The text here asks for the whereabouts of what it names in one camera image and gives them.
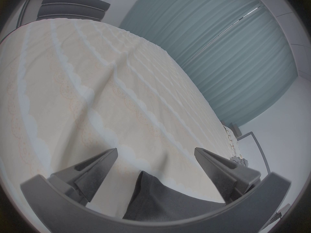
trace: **teal curtain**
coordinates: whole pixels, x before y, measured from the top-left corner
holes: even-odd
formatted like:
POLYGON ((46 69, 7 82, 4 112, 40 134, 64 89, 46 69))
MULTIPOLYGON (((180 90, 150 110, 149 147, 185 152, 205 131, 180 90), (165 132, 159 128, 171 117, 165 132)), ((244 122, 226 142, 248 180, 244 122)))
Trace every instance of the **teal curtain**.
POLYGON ((261 114, 297 77, 284 34, 258 0, 138 0, 120 27, 166 50, 227 124, 261 114))

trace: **dark gray cloth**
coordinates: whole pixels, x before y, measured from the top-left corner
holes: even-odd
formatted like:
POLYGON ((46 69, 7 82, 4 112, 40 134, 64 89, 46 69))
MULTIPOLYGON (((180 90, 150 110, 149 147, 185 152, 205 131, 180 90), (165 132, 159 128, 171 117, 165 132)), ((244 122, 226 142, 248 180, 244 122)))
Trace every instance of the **dark gray cloth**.
POLYGON ((123 218, 145 222, 174 221, 199 216, 224 206, 225 203, 200 200, 177 192, 142 171, 123 218))
POLYGON ((240 157, 231 157, 230 158, 230 160, 231 161, 234 161, 234 162, 236 162, 236 163, 238 163, 238 164, 240 164, 240 165, 242 165, 242 166, 246 166, 246 167, 248 167, 248 161, 246 160, 246 159, 241 159, 240 157))

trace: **bed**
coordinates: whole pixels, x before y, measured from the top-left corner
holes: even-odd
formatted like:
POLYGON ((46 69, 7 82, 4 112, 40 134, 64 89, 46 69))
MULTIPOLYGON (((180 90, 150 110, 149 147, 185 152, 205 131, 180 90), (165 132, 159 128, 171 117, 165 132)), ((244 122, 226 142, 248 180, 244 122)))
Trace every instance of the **bed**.
POLYGON ((193 153, 230 159, 227 131, 180 66, 141 37, 90 20, 21 26, 0 45, 0 95, 2 186, 41 232, 20 184, 110 148, 119 157, 87 205, 95 211, 122 218, 141 170, 223 202, 193 153))

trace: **floral pillow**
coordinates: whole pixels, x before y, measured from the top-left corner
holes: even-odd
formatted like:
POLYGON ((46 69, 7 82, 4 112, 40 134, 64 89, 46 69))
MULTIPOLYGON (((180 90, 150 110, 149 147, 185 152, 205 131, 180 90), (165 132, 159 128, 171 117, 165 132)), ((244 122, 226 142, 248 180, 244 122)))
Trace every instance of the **floral pillow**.
POLYGON ((224 126, 224 128, 228 134, 230 146, 233 152, 233 157, 236 156, 236 157, 240 157, 241 159, 243 159, 240 149, 239 149, 238 140, 236 139, 234 133, 228 127, 224 126))

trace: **whiteboard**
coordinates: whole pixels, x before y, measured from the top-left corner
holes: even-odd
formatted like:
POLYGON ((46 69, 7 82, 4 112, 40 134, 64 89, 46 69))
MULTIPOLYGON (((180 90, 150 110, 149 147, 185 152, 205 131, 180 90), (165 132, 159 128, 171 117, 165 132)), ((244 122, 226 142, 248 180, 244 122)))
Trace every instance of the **whiteboard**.
POLYGON ((254 134, 250 132, 239 137, 238 143, 243 158, 248 161, 248 167, 259 171, 262 180, 270 173, 270 168, 254 134))

